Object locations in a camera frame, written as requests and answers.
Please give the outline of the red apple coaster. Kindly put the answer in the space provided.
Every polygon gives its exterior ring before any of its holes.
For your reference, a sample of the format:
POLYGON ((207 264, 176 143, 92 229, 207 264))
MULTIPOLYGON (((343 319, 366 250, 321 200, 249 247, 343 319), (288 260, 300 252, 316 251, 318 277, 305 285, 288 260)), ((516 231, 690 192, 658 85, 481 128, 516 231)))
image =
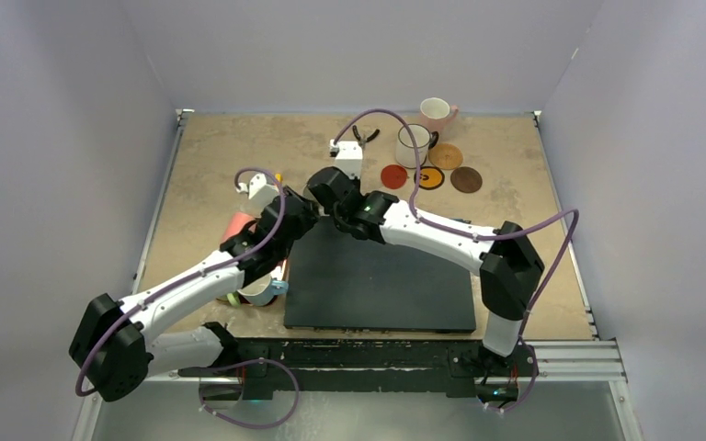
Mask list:
POLYGON ((407 181, 407 170, 399 164, 389 164, 382 168, 380 179, 384 187, 389 189, 399 189, 407 181))

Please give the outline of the grey white mug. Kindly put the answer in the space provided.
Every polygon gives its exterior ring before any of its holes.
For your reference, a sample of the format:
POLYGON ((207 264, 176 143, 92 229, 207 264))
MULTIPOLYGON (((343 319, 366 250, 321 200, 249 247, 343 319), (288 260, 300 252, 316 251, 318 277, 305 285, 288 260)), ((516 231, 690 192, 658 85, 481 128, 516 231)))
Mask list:
POLYGON ((427 153, 438 143, 439 133, 420 124, 399 129, 394 149, 395 161, 404 168, 415 169, 427 161, 427 153))

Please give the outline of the orange smiley coaster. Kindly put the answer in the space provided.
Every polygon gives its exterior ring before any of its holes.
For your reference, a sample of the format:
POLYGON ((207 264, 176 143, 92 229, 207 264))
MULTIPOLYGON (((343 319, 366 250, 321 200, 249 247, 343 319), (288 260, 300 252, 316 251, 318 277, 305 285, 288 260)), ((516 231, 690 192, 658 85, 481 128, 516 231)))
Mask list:
POLYGON ((445 173, 436 166, 427 166, 421 167, 419 172, 415 172, 413 179, 417 180, 419 188, 435 190, 445 183, 446 176, 445 173))

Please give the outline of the dark brown wooden coaster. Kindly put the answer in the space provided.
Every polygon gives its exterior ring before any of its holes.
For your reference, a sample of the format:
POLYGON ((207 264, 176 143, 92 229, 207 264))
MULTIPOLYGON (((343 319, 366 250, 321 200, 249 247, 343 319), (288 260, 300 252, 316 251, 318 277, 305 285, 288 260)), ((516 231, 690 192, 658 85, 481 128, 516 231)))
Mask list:
POLYGON ((471 194, 477 192, 483 184, 480 173, 469 166, 460 166, 450 175, 453 187, 461 193, 471 194))

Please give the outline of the pink handled white mug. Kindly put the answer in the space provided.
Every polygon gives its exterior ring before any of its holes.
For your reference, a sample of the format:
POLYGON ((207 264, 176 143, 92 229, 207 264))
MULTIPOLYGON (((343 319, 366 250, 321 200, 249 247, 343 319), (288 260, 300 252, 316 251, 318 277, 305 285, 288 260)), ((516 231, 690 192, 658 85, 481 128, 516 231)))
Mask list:
POLYGON ((419 124, 428 131, 441 135, 458 113, 457 106, 451 105, 439 97, 429 97, 420 103, 419 124))

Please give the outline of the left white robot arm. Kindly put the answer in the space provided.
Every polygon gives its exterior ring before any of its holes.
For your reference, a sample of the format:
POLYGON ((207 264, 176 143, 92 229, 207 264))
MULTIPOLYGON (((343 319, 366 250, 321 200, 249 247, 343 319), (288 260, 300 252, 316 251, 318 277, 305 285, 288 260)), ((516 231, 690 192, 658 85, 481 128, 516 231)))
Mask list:
POLYGON ((116 401, 131 393, 158 362, 151 345, 159 336, 215 298, 270 275, 319 218, 317 202, 286 187, 255 221, 189 270, 121 300, 107 293, 92 299, 69 348, 80 368, 76 394, 116 401))

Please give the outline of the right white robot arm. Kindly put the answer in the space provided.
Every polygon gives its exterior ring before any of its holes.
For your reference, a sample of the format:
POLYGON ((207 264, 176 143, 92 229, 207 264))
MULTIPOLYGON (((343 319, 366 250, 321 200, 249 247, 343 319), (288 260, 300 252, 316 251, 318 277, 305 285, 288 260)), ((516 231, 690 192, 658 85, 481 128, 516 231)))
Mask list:
POLYGON ((306 190, 339 231, 357 240, 412 248, 477 274, 489 311, 481 365, 500 374, 514 364, 527 308, 545 270, 519 225, 506 221, 495 229, 464 224, 416 209, 390 193, 364 194, 358 180, 333 166, 312 175, 306 190))

